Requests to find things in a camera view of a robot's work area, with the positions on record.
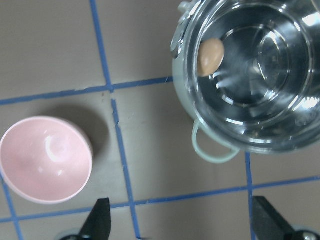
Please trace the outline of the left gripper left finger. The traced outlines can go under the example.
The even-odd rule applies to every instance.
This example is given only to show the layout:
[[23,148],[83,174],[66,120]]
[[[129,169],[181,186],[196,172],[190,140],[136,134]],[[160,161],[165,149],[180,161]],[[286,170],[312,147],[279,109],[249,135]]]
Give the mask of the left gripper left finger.
[[108,240],[111,234],[111,206],[109,198],[96,201],[78,235],[80,240]]

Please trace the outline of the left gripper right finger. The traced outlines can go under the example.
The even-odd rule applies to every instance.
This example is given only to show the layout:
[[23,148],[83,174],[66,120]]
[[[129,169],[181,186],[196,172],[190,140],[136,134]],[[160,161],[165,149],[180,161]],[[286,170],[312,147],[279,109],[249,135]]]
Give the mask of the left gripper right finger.
[[299,240],[300,233],[264,196],[252,199],[251,225],[258,240]]

